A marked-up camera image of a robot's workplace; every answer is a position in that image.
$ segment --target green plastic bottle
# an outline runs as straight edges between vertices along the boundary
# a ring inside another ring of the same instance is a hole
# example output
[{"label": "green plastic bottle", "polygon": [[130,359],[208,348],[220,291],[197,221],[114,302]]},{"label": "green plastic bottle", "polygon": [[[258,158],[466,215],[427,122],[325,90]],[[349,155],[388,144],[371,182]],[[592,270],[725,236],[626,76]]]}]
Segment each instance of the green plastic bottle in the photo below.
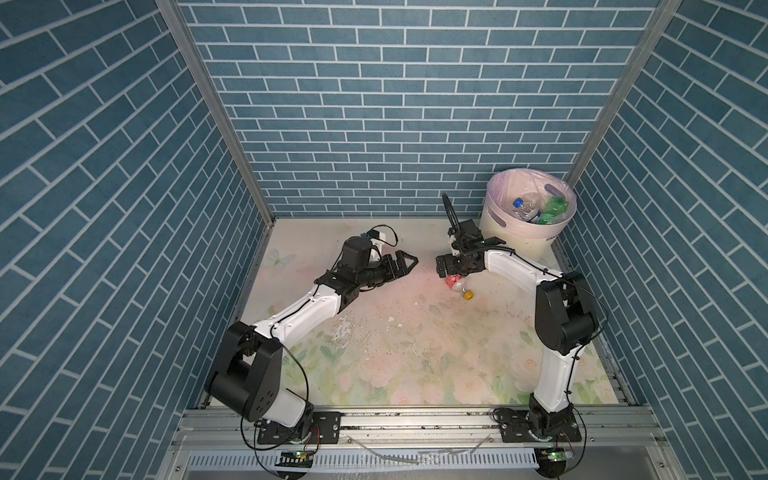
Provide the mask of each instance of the green plastic bottle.
[{"label": "green plastic bottle", "polygon": [[563,197],[552,197],[547,201],[547,206],[544,208],[544,212],[538,218],[539,225],[549,224],[553,218],[557,215],[564,214],[568,211],[568,201]]}]

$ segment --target aluminum frame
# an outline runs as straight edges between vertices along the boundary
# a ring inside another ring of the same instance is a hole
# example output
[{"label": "aluminum frame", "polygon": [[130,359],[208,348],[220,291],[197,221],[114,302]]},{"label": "aluminum frame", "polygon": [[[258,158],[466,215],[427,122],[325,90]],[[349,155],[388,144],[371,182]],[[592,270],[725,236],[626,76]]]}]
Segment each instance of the aluminum frame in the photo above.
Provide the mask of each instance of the aluminum frame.
[{"label": "aluminum frame", "polygon": [[592,155],[598,149],[600,142],[603,141],[603,137],[608,132],[608,128],[613,123],[614,118],[616,118],[616,114],[624,103],[624,99],[632,89],[632,85],[634,85],[637,77],[640,76],[645,63],[650,58],[651,52],[656,48],[656,44],[661,39],[661,34],[667,29],[681,2],[682,0],[660,0],[659,5],[648,19],[640,40],[637,41],[637,45],[632,49],[624,70],[616,80],[616,84],[608,95],[605,105],[600,109],[592,130],[587,134],[574,163],[571,165],[571,169],[563,178],[572,187],[576,186],[578,179],[584,173],[584,170],[587,169],[589,162],[592,161]]},{"label": "aluminum frame", "polygon": [[[543,448],[547,442],[505,444],[489,406],[318,407],[342,413],[339,444],[334,449],[357,450],[355,439],[371,449],[465,449],[493,452],[509,447]],[[684,478],[674,454],[649,406],[581,406],[587,445],[645,447],[660,480]],[[244,425],[246,436],[252,425]],[[240,417],[227,408],[184,412],[158,480],[181,480],[193,452],[246,450]]]},{"label": "aluminum frame", "polygon": [[200,94],[203,95],[203,100],[208,106],[216,126],[219,128],[224,143],[227,144],[237,170],[243,176],[248,191],[256,203],[259,212],[264,217],[266,225],[271,227],[275,223],[275,216],[259,187],[256,175],[253,174],[253,169],[250,166],[243,145],[240,143],[237,133],[235,133],[230,116],[227,114],[227,109],[224,108],[224,103],[221,101],[221,97],[214,86],[214,81],[211,79],[203,56],[195,44],[192,31],[187,24],[187,20],[184,18],[184,13],[182,13],[178,1],[156,0],[156,3],[160,9],[160,14],[163,16],[163,20],[168,25],[170,35],[176,41],[176,46],[187,63],[195,85],[200,90]]}]

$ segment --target mounting plate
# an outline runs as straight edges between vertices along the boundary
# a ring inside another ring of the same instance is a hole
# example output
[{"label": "mounting plate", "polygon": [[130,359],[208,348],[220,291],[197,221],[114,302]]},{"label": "mounting plate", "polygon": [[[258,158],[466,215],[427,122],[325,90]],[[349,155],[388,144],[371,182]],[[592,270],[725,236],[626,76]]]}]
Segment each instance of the mounting plate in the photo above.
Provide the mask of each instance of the mounting plate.
[{"label": "mounting plate", "polygon": [[[285,440],[291,433],[275,422],[259,425],[259,445],[275,445]],[[308,448],[317,445],[317,427],[320,431],[320,443],[322,445],[335,445],[339,443],[339,429],[341,428],[341,413],[339,412],[314,412],[312,414],[312,426],[310,426],[310,438],[307,441]]]},{"label": "mounting plate", "polygon": [[[498,421],[499,430],[502,433],[502,441],[504,443],[526,443],[526,442],[541,442],[543,439],[537,439],[531,434],[528,427],[528,410],[513,410],[500,408],[495,410],[496,420]],[[571,443],[578,443],[581,441],[581,431],[576,423],[574,414],[571,413],[571,417],[562,426],[560,434],[560,440]]]}]

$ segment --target flower pattern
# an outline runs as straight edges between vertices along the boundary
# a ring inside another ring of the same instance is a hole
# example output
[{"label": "flower pattern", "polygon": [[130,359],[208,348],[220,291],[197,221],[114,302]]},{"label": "flower pattern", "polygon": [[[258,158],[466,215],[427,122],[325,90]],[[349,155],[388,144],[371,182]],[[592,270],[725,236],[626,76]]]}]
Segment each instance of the flower pattern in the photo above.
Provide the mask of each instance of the flower pattern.
[{"label": "flower pattern", "polygon": [[[447,220],[391,220],[398,249],[416,255],[410,275],[361,293],[339,315],[291,348],[316,405],[527,404],[542,349],[533,298],[488,271],[469,277],[475,298],[453,293],[435,273],[448,251]],[[302,296],[330,268],[342,242],[368,230],[364,220],[280,220],[253,285],[243,321],[267,318]],[[306,246],[311,238],[312,248]],[[386,247],[382,252],[393,253]],[[304,395],[296,364],[283,359],[283,386]],[[575,403],[616,403],[592,345],[574,374]]]}]

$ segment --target clear plastic bottle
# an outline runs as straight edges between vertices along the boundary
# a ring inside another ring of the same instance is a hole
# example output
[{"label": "clear plastic bottle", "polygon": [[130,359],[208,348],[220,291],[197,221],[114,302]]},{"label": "clear plastic bottle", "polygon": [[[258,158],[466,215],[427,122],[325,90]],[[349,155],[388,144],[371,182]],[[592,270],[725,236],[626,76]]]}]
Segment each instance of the clear plastic bottle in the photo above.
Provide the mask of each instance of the clear plastic bottle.
[{"label": "clear plastic bottle", "polygon": [[539,215],[538,205],[541,198],[537,194],[525,194],[512,202],[510,213],[524,222],[530,222]]},{"label": "clear plastic bottle", "polygon": [[445,279],[445,284],[448,285],[449,289],[460,293],[464,297],[464,300],[472,300],[472,298],[475,296],[475,294],[467,288],[466,276],[450,275]]}]

